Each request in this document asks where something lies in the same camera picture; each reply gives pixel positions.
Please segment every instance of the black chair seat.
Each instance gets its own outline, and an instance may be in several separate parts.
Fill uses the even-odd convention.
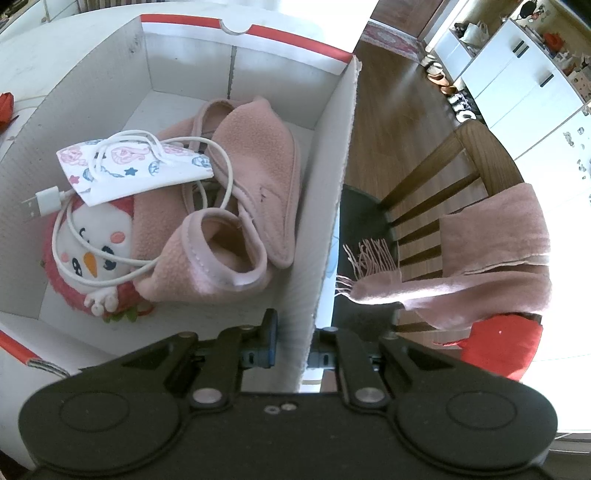
[[[343,185],[340,199],[339,263],[337,273],[355,279],[343,245],[354,255],[359,254],[359,243],[364,239],[384,238],[392,245],[390,253],[397,259],[394,230],[388,226],[387,213],[378,208],[379,200],[348,185]],[[374,342],[386,330],[391,330],[401,304],[360,305],[343,295],[335,298],[332,325],[354,331],[367,342]]]

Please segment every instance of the snowman plush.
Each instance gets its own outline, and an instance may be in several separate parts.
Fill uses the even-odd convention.
[[[92,207],[77,197],[73,202],[72,223],[77,234],[88,244],[111,255],[130,258],[133,214],[133,197]],[[54,223],[55,217],[50,221],[51,230]],[[71,273],[84,279],[114,280],[128,274],[132,269],[129,265],[101,258],[85,249],[74,238],[65,216],[57,233],[56,249],[61,263]],[[51,253],[51,232],[46,236],[43,257],[51,286],[72,308],[103,317],[105,320],[118,319],[125,312],[128,312],[130,319],[137,316],[137,305],[142,302],[142,298],[132,281],[116,287],[89,287],[62,274]]]

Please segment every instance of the scarf fringe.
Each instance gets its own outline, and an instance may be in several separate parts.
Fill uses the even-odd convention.
[[[337,275],[335,296],[348,296],[355,285],[355,281],[375,275],[376,273],[396,271],[398,269],[388,249],[388,243],[383,238],[380,240],[366,239],[360,242],[359,255],[357,257],[355,257],[348,245],[343,245],[343,250],[345,250],[347,258],[353,267],[355,280],[343,275]]]

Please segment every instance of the red cushion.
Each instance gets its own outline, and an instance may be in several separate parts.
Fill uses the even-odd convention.
[[[457,343],[462,360],[489,372],[521,380],[534,359],[542,326],[519,315],[497,315],[472,325]]]

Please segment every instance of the usb connector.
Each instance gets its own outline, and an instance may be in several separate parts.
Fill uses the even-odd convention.
[[[61,209],[62,202],[72,196],[73,193],[73,190],[60,192],[57,187],[37,192],[34,197],[21,202],[22,214],[27,220],[30,220],[58,212]]]

